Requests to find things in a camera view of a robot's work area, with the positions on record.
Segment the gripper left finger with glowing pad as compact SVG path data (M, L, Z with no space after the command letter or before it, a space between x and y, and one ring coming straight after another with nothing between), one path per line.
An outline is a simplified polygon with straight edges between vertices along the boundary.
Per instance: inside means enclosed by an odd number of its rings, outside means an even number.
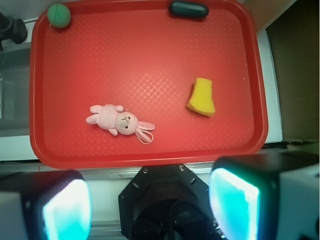
M77 170L0 178L2 240L86 240L92 216L90 186Z

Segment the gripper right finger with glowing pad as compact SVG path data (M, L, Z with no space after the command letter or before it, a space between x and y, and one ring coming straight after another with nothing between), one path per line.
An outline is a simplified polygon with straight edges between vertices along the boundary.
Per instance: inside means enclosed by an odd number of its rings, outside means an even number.
M209 177L209 203L228 240L317 240L320 157L289 151L222 156Z

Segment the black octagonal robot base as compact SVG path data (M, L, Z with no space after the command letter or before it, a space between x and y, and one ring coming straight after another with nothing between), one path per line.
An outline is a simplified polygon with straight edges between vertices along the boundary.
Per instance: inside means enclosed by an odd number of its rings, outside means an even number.
M129 240L224 240L209 186L183 164L144 166L118 196Z

